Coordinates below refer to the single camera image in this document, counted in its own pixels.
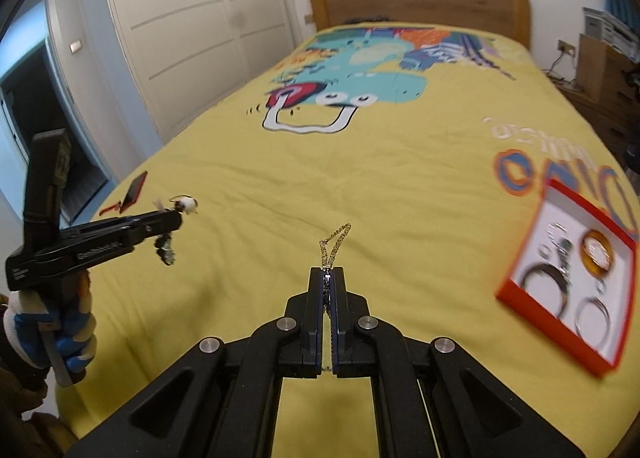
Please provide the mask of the gloved left hand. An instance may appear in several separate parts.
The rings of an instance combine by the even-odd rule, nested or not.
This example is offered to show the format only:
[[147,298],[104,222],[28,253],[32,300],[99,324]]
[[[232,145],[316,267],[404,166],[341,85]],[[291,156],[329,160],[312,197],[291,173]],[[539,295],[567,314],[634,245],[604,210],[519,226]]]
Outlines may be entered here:
[[96,356],[91,309],[86,270],[65,277],[54,300],[35,291],[10,292],[1,308],[1,366],[29,389],[50,371],[60,386],[81,382]]

